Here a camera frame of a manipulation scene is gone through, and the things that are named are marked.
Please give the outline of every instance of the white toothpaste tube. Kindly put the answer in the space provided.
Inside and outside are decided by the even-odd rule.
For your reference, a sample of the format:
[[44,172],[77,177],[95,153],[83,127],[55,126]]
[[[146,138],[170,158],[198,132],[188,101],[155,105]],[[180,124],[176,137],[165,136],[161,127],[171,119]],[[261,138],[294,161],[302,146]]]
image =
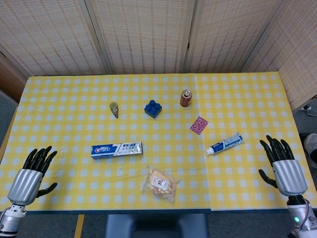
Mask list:
[[91,157],[93,159],[141,155],[142,153],[143,150],[141,141],[133,143],[93,145],[91,147]]
[[234,134],[232,137],[229,137],[228,139],[225,139],[223,141],[218,142],[215,145],[210,146],[207,150],[206,150],[206,155],[210,155],[210,154],[215,154],[218,153],[220,151],[229,149],[230,147],[233,147],[235,145],[239,145],[241,143],[244,143],[244,140],[241,136],[240,133],[236,133]]

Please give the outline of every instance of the robotic hand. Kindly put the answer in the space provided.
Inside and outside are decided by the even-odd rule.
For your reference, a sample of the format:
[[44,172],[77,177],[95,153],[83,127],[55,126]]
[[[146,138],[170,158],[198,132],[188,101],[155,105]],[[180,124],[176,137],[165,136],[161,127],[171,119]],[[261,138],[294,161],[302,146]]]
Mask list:
[[46,159],[51,148],[49,146],[39,151],[34,149],[27,157],[23,168],[17,173],[8,194],[12,206],[6,208],[0,215],[0,238],[16,237],[26,215],[25,206],[34,202],[35,198],[53,191],[57,186],[55,182],[48,188],[39,190],[45,172],[57,154],[57,151],[54,151]]
[[307,184],[290,146],[285,140],[279,142],[266,136],[271,148],[260,140],[266,151],[268,160],[273,167],[276,180],[270,179],[263,170],[259,170],[261,178],[268,184],[278,188],[280,193],[288,196],[287,208],[294,221],[295,229],[289,238],[317,238],[317,220],[308,200],[302,194],[307,190]]

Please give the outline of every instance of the blue lego block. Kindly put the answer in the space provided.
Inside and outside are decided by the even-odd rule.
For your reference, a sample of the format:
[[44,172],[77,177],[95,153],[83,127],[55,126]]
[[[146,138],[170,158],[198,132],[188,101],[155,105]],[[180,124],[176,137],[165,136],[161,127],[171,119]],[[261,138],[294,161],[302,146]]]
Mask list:
[[154,119],[162,111],[162,106],[159,103],[156,103],[154,100],[150,100],[150,103],[147,104],[144,108],[144,112]]

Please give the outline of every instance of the plastic bag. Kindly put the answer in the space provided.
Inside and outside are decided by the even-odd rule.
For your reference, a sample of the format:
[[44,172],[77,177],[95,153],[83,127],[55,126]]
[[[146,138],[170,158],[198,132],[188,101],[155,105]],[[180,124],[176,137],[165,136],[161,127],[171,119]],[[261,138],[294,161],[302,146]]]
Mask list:
[[175,200],[176,185],[179,180],[150,165],[147,168],[148,175],[143,184],[142,191],[151,190],[155,196],[173,202]]

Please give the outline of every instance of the pink patterned package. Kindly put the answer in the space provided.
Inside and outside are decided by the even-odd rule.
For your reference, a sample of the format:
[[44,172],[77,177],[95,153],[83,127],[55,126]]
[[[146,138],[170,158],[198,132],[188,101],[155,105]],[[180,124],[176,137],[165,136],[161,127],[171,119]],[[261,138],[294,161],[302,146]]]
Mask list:
[[208,124],[208,121],[206,121],[205,119],[201,117],[198,117],[196,121],[194,122],[194,124],[192,124],[190,129],[193,132],[195,132],[197,135],[200,135],[205,129],[205,127],[207,126],[207,124]]

